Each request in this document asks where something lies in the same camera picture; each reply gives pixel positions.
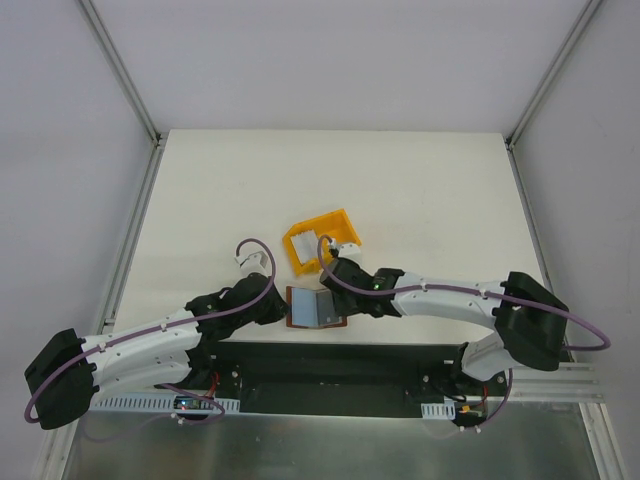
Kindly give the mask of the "brown leather card holder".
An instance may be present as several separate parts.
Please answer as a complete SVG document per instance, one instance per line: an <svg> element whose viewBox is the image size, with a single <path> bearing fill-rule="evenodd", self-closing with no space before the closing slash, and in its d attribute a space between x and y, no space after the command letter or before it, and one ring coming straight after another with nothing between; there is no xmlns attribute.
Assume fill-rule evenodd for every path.
<svg viewBox="0 0 640 480"><path fill-rule="evenodd" d="M322 330L331 328L343 328L348 325L345 316L339 316L339 321L321 327L316 317L316 293L320 290L312 290L288 286L286 289L286 302L289 313L286 316L286 326L293 329Z"/></svg>

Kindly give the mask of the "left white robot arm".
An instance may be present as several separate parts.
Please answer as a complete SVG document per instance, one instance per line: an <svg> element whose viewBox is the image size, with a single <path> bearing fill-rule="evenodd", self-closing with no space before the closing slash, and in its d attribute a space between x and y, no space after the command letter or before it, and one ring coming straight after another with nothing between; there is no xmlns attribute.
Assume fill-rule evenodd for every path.
<svg viewBox="0 0 640 480"><path fill-rule="evenodd" d="M156 385L204 387L213 347L240 328L288 314L272 278L251 273L232 287L198 296L173 314L115 333L54 334L26 368L30 424L54 430L117 394Z"/></svg>

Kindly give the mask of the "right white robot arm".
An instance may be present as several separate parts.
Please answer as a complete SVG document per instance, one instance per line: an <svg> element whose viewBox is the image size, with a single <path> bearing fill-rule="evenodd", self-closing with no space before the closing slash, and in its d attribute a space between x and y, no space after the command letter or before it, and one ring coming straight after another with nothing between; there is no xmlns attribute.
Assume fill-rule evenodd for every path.
<svg viewBox="0 0 640 480"><path fill-rule="evenodd" d="M335 258L323 269L320 283L341 316L431 316L488 329L484 338L459 347L450 382L461 394L473 394L510 368L559 368L568 307L526 273L512 271L502 281L447 284L401 269L369 274L353 260Z"/></svg>

